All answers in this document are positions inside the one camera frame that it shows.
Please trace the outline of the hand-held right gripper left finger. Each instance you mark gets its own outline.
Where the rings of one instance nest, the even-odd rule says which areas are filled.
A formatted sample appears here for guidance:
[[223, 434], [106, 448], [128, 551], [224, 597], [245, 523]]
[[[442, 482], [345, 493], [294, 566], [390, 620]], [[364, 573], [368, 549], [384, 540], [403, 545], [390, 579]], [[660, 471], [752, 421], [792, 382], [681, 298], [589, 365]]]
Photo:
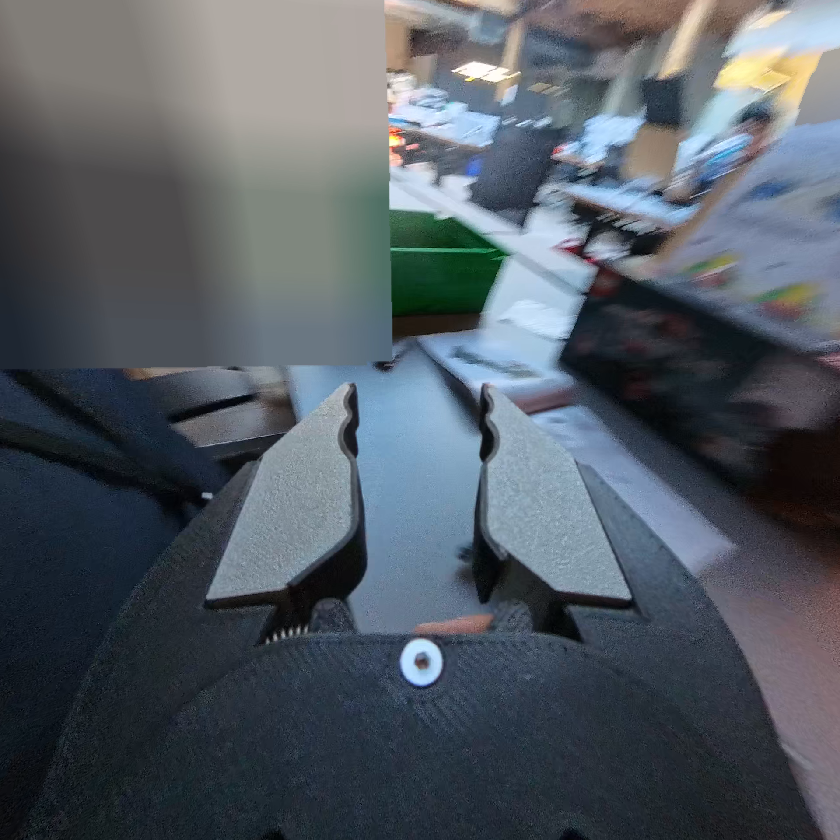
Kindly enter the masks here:
[[259, 459], [206, 592], [212, 609], [310, 611], [366, 572], [358, 393], [341, 384]]

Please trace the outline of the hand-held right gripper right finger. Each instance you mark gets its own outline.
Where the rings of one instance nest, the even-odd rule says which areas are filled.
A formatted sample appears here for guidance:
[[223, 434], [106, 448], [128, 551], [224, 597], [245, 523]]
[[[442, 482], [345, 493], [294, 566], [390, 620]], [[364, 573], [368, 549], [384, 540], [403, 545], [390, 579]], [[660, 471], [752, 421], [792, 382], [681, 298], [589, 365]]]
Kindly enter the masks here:
[[479, 429], [479, 601], [629, 607], [631, 590], [575, 458], [488, 383]]

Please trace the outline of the dark lego set box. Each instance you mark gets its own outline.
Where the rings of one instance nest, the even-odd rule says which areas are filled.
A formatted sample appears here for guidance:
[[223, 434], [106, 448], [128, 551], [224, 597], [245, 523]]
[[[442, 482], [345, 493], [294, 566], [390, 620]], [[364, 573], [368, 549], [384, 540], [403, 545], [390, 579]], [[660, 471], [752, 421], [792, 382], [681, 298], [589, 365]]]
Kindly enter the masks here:
[[839, 124], [724, 176], [646, 275], [600, 267], [560, 357], [799, 529], [838, 531]]

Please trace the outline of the white sticker sheet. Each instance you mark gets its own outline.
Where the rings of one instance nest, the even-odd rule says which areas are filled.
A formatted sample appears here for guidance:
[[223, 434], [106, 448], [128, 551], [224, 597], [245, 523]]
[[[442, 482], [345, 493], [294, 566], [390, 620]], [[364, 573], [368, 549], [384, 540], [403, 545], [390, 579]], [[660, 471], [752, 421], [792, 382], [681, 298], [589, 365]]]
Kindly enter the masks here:
[[521, 299], [497, 316], [497, 323], [559, 342], [569, 338], [576, 319], [575, 311], [569, 313], [539, 301]]

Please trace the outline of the person's dark blue jacket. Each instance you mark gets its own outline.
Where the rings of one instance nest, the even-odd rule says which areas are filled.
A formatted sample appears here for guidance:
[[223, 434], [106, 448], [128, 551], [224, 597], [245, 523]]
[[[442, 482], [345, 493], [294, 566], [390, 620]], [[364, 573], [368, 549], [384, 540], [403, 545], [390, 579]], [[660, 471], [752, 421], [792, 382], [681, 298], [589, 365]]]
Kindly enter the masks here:
[[1, 417], [1, 829], [19, 838], [109, 625], [231, 474], [116, 369], [2, 369]]

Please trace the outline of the green plastic bin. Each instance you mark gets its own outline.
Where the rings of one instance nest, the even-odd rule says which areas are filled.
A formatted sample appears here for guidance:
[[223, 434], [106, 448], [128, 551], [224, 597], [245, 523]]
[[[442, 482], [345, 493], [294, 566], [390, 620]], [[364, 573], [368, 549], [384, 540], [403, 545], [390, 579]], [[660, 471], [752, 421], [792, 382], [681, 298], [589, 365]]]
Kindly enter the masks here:
[[454, 217], [390, 210], [393, 317], [480, 314], [509, 253]]

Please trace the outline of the wooden table black legs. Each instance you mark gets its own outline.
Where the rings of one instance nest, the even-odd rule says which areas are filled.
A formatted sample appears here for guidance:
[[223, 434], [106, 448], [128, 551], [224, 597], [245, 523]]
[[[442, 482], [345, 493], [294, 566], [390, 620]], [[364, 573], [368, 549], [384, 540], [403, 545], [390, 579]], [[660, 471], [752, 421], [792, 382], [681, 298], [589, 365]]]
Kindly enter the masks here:
[[572, 249], [581, 257], [592, 240], [606, 232], [617, 233], [630, 256], [652, 256], [700, 210], [698, 203], [679, 205], [626, 186], [563, 184], [560, 194], [572, 215], [587, 226], [581, 243]]

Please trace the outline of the black upright board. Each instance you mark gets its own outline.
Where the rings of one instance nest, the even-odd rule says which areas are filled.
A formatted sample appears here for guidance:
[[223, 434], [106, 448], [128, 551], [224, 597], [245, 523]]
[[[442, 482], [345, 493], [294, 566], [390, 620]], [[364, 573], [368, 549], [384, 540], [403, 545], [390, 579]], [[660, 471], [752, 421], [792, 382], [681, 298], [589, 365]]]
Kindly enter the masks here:
[[549, 124], [503, 124], [482, 155], [470, 202], [523, 226], [565, 136], [565, 129]]

